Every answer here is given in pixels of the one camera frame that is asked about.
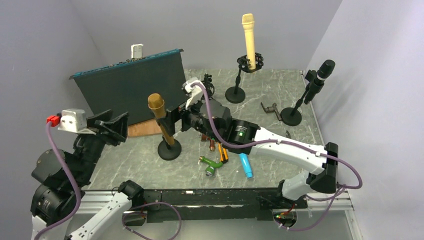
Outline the gold brown microphone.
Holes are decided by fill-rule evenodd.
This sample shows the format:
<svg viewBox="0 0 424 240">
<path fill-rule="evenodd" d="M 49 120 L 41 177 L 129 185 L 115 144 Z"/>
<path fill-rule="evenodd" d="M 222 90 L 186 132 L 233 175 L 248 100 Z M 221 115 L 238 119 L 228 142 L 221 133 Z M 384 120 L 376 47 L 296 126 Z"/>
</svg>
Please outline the gold brown microphone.
<svg viewBox="0 0 424 240">
<path fill-rule="evenodd" d="M 161 129 L 162 136 L 165 142 L 169 146 L 173 146 L 175 144 L 174 138 L 170 136 L 167 133 L 165 127 L 160 124 L 160 119 L 166 116 L 165 101 L 163 97 L 159 93 L 152 93 L 151 95 L 148 96 L 147 101 L 148 101 L 148 107 L 154 114 L 156 122 Z"/>
</svg>

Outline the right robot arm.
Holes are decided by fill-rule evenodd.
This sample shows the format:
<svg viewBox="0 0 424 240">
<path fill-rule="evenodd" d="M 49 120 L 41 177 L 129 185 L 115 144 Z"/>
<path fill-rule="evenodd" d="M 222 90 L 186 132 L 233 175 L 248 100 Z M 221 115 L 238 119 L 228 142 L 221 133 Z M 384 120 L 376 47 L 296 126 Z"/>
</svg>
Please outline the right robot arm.
<svg viewBox="0 0 424 240">
<path fill-rule="evenodd" d="M 217 169 L 213 176 L 205 174 L 205 163 L 200 156 L 217 160 L 218 152 L 210 152 L 199 133 L 193 129 L 177 130 L 181 154 L 174 160 L 164 160 L 158 154 L 160 135 L 130 137 L 126 142 L 107 146 L 91 177 L 90 190 L 111 190 L 131 180 L 145 189 L 215 189 L 276 187 L 281 180 L 295 177 L 308 170 L 317 172 L 325 161 L 309 152 L 313 149 L 313 128 L 306 132 L 306 149 L 276 143 L 255 145 L 249 156 L 252 178 L 247 178 L 239 156 L 229 153 L 229 162 Z"/>
</svg>

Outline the blue microphone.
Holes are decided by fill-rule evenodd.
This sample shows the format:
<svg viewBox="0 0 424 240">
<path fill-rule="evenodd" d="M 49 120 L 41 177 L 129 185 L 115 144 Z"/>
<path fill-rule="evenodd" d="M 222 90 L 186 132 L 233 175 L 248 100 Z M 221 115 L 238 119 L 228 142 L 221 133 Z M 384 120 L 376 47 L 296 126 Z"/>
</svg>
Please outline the blue microphone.
<svg viewBox="0 0 424 240">
<path fill-rule="evenodd" d="M 241 165 L 243 167 L 243 171 L 245 173 L 245 176 L 248 179 L 253 178 L 254 175 L 253 175 L 253 171 L 252 171 L 252 168 L 251 168 L 251 165 L 250 165 L 248 155 L 245 154 L 245 153 L 240 153 L 239 158 L 240 158 L 240 162 L 241 162 Z"/>
</svg>

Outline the black round base stand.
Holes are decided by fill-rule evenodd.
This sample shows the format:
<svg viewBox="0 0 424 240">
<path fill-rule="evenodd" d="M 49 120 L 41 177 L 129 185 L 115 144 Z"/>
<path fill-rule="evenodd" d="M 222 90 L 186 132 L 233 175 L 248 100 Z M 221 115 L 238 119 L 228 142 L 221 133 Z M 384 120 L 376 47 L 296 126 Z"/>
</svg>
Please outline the black round base stand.
<svg viewBox="0 0 424 240">
<path fill-rule="evenodd" d="M 175 140 L 173 145 L 169 145 L 163 138 L 157 147 L 157 153 L 159 157 L 166 161 L 172 161 L 176 159 L 181 154 L 181 152 L 182 146 L 178 140 Z"/>
</svg>

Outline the black tripod shock mount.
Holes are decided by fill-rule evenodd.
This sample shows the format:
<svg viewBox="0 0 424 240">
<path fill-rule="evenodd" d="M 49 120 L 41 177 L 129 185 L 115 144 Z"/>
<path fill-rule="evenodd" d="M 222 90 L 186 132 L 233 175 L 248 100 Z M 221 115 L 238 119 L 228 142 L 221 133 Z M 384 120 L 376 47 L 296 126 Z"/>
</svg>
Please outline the black tripod shock mount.
<svg viewBox="0 0 424 240">
<path fill-rule="evenodd" d="M 212 75 L 205 73 L 201 82 L 207 91 L 209 100 L 212 100 L 215 93 L 215 86 L 212 83 Z"/>
</svg>

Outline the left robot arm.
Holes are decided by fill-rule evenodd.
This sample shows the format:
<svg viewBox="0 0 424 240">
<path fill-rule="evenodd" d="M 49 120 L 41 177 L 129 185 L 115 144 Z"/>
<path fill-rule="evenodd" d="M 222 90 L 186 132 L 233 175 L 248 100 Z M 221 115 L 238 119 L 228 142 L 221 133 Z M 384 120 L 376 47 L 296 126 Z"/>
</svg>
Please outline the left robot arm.
<svg viewBox="0 0 424 240">
<path fill-rule="evenodd" d="M 128 112 L 114 116 L 110 109 L 87 117 L 84 110 L 71 108 L 46 119 L 51 148 L 39 156 L 31 174 L 39 182 L 30 206 L 32 239 L 95 240 L 114 218 L 144 204 L 144 189 L 132 180 L 124 181 L 91 219 L 66 233 L 105 146 L 126 141 L 128 118 Z"/>
</svg>

